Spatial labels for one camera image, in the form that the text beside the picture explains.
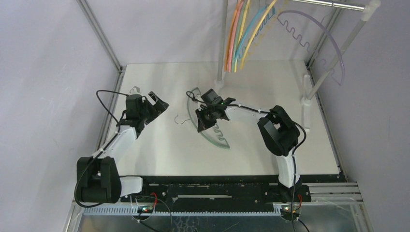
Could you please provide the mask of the teal plastic hanger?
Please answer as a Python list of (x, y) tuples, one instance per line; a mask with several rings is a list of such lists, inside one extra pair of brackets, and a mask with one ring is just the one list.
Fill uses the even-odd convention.
[[(250, 10), (250, 1), (249, 1), (249, 9), (248, 9), (247, 15), (249, 14), (249, 10)], [(239, 44), (239, 45), (240, 45), (240, 48), (238, 49), (238, 53), (240, 53), (240, 52), (242, 52), (242, 51), (244, 50), (243, 48), (241, 48), (241, 46), (242, 46), (242, 45), (245, 45), (246, 42), (248, 41), (248, 37), (250, 36), (251, 31), (252, 31), (252, 29), (250, 29), (249, 23), (250, 23), (251, 20), (254, 18), (254, 16), (253, 16), (251, 19), (246, 20), (246, 22), (245, 22), (244, 30), (243, 30), (243, 36), (242, 36), (241, 41), (240, 41), (240, 44)], [(237, 68), (239, 67), (239, 63), (240, 63), (240, 61), (237, 60)]]

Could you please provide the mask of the pink plastic hanger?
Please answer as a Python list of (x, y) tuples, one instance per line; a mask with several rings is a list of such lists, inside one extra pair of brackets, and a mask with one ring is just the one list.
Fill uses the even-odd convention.
[(229, 61), (228, 61), (228, 72), (231, 72), (231, 71), (232, 71), (231, 59), (232, 59), (233, 46), (234, 46), (236, 21), (237, 21), (237, 19), (238, 19), (238, 16), (239, 16), (239, 13), (238, 13), (238, 11), (237, 11), (236, 18), (235, 18), (235, 21), (234, 21), (234, 27), (233, 27), (233, 31), (232, 31), (231, 43), (230, 43)]

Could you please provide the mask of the pale yellow plastic hanger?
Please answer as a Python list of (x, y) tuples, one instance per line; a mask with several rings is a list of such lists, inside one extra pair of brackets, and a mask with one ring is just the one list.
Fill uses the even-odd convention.
[(256, 47), (261, 43), (268, 29), (272, 28), (278, 20), (279, 13), (283, 12), (287, 7), (289, 0), (282, 0), (281, 5), (277, 8), (278, 0), (272, 0), (265, 7), (258, 10), (257, 14), (249, 23), (252, 29), (248, 41), (241, 48), (244, 50), (238, 54), (239, 69), (242, 70), (248, 62), (250, 56), (255, 53)]

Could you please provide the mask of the orange plastic hanger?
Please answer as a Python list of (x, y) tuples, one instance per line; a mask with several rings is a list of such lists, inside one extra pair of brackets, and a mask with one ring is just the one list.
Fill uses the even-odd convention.
[(224, 61), (224, 71), (225, 72), (228, 71), (229, 50), (230, 50), (232, 31), (233, 31), (234, 21), (235, 21), (235, 18), (236, 18), (236, 14), (237, 14), (240, 2), (241, 2), (240, 0), (236, 1), (236, 6), (235, 6), (235, 9), (234, 9), (234, 12), (233, 12), (233, 17), (232, 17), (231, 25), (230, 25), (230, 29), (229, 29), (228, 40), (227, 40), (227, 44), (226, 44), (225, 61)]

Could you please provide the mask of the light green plastic hanger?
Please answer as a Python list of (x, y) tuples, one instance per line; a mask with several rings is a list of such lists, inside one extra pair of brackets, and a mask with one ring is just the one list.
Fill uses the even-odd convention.
[(243, 14), (244, 14), (244, 11), (245, 11), (246, 4), (247, 4), (247, 1), (242, 0), (241, 5), (240, 5), (240, 9), (238, 10), (239, 16), (238, 16), (238, 19), (236, 21), (234, 46), (233, 46), (233, 53), (232, 53), (232, 59), (231, 59), (231, 64), (233, 66), (234, 66), (234, 61), (235, 61), (236, 50), (237, 50), (238, 43), (239, 43), (240, 28), (241, 28), (241, 24), (242, 24), (242, 20), (243, 20)]

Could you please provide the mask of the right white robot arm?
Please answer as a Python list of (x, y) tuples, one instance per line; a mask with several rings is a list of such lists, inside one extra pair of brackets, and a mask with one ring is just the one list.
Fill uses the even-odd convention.
[(292, 201), (298, 196), (296, 183), (300, 175), (297, 172), (294, 153), (301, 145), (298, 141), (299, 136), (306, 132), (289, 117), (283, 107), (276, 105), (269, 110), (254, 109), (240, 104), (234, 98), (223, 99), (213, 89), (201, 95), (199, 99), (192, 91), (188, 91), (186, 95), (191, 101), (199, 104), (195, 110), (198, 132), (215, 126), (219, 119), (256, 125), (265, 146), (276, 157), (278, 182), (281, 184), (280, 197), (285, 201)]

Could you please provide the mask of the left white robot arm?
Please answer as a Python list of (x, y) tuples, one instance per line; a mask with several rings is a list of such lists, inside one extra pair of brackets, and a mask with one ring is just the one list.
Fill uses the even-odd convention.
[(151, 188), (143, 184), (141, 177), (121, 177), (117, 169), (118, 162), (145, 126), (169, 107), (154, 92), (148, 95), (153, 103), (137, 92), (127, 94), (126, 108), (117, 121), (113, 136), (91, 156), (77, 161), (74, 200), (79, 206), (92, 208), (103, 203), (116, 203), (130, 194), (141, 202), (150, 198)]

